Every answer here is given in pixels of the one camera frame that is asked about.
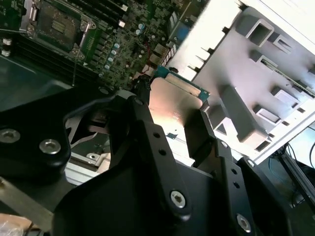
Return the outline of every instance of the reflective metal surface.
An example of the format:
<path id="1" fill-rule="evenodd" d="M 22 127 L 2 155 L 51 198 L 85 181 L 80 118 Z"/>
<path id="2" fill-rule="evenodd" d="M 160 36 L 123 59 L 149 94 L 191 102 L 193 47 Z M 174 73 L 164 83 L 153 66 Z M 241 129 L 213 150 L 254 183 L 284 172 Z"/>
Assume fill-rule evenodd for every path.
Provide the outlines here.
<path id="1" fill-rule="evenodd" d="M 171 200 L 178 208 L 184 208 L 186 205 L 185 197 L 178 191 L 171 192 Z"/>
<path id="2" fill-rule="evenodd" d="M 20 139 L 21 135 L 14 129 L 3 129 L 0 130 L 0 142 L 12 144 Z"/>
<path id="3" fill-rule="evenodd" d="M 200 109 L 201 100 L 162 78 L 154 79 L 151 89 L 149 108 L 154 123 L 162 126 L 166 134 L 178 133 L 186 140 L 183 125 Z"/>
<path id="4" fill-rule="evenodd" d="M 250 233 L 252 231 L 250 223 L 248 222 L 248 220 L 244 216 L 242 216 L 241 214 L 237 214 L 236 219 L 237 219 L 237 223 L 239 224 L 239 226 L 241 226 L 241 228 L 246 233 Z"/>
<path id="5" fill-rule="evenodd" d="M 54 155 L 61 150 L 61 146 L 57 140 L 46 139 L 39 144 L 39 149 L 43 153 Z"/>
<path id="6" fill-rule="evenodd" d="M 4 202 L 18 214 L 31 220 L 44 232 L 51 229 L 53 213 L 1 177 L 0 201 Z"/>

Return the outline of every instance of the red wire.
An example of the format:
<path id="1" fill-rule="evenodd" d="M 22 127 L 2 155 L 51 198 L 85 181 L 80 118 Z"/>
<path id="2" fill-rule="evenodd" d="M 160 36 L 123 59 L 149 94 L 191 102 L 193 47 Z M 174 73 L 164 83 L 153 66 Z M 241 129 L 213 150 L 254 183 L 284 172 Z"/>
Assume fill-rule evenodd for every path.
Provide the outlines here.
<path id="1" fill-rule="evenodd" d="M 149 69 L 150 69 L 150 47 L 149 47 L 149 44 L 148 44 L 148 42 L 146 42 L 146 46 L 147 46 L 147 50 L 148 50 L 148 61 L 147 61 L 147 64 L 148 64 L 148 69 L 145 71 L 145 72 L 143 72 L 141 75 L 144 75 L 146 72 L 148 72 L 149 71 Z"/>

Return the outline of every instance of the silver screw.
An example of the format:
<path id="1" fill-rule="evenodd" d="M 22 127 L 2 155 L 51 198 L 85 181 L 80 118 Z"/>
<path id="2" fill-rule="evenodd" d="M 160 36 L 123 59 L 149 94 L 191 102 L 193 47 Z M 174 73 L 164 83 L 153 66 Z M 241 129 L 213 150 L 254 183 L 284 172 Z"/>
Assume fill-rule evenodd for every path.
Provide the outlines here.
<path id="1" fill-rule="evenodd" d="M 57 154 L 61 150 L 61 145 L 57 140 L 45 139 L 39 144 L 39 149 L 46 154 Z"/>
<path id="2" fill-rule="evenodd" d="M 73 53 L 73 54 L 78 54 L 78 53 L 79 53 L 79 49 L 76 49 L 76 48 L 75 48 L 75 49 L 72 49 L 72 53 Z"/>
<path id="3" fill-rule="evenodd" d="M 226 142 L 221 141 L 221 144 L 223 145 L 223 147 L 228 148 L 228 145 L 226 144 Z"/>
<path id="4" fill-rule="evenodd" d="M 135 98 L 134 101 L 136 103 L 138 103 L 139 105 L 143 105 L 143 102 L 141 100 L 139 100 L 138 98 Z"/>
<path id="5" fill-rule="evenodd" d="M 27 26 L 27 34 L 28 34 L 28 36 L 32 36 L 34 32 L 35 32 L 34 26 L 28 25 Z"/>
<path id="6" fill-rule="evenodd" d="M 246 233 L 250 233 L 252 231 L 250 223 L 248 222 L 248 220 L 244 216 L 242 216 L 241 214 L 237 214 L 236 219 L 237 219 L 237 223 L 239 224 L 239 226 L 241 226 L 241 228 Z"/>
<path id="7" fill-rule="evenodd" d="M 178 191 L 171 192 L 171 200 L 178 208 L 184 208 L 186 205 L 185 197 Z"/>
<path id="8" fill-rule="evenodd" d="M 248 164 L 251 165 L 251 167 L 254 167 L 256 165 L 253 160 L 247 159 L 246 161 Z"/>
<path id="9" fill-rule="evenodd" d="M 103 87 L 99 87 L 98 90 L 101 92 L 101 93 L 104 93 L 104 94 L 109 94 L 109 92 L 103 88 Z"/>
<path id="10" fill-rule="evenodd" d="M 85 21 L 83 21 L 83 22 L 81 23 L 81 25 L 80 25 L 80 30 L 81 30 L 81 31 L 85 31 L 85 29 L 87 28 L 87 26 L 88 26 L 88 23 L 85 22 Z"/>
<path id="11" fill-rule="evenodd" d="M 12 144 L 20 139 L 21 135 L 14 129 L 3 129 L 0 130 L 0 142 Z"/>

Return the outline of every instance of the plastic bag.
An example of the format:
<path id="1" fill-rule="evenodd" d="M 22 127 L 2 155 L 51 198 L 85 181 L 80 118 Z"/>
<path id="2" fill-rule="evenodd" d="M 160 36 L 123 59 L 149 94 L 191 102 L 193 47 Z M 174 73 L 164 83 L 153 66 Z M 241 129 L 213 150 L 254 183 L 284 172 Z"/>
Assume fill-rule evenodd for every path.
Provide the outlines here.
<path id="1" fill-rule="evenodd" d="M 0 222 L 0 236 L 22 236 L 23 229 L 8 221 Z"/>

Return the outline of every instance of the motherboard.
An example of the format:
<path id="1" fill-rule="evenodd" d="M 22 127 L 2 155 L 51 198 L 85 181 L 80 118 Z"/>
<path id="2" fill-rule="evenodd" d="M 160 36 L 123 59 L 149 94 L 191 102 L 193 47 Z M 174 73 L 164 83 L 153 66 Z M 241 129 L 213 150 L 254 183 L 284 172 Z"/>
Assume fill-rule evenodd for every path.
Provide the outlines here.
<path id="1" fill-rule="evenodd" d="M 3 56 L 63 73 L 72 85 L 81 76 L 114 89 L 153 75 L 204 6 L 199 0 L 0 2 Z"/>

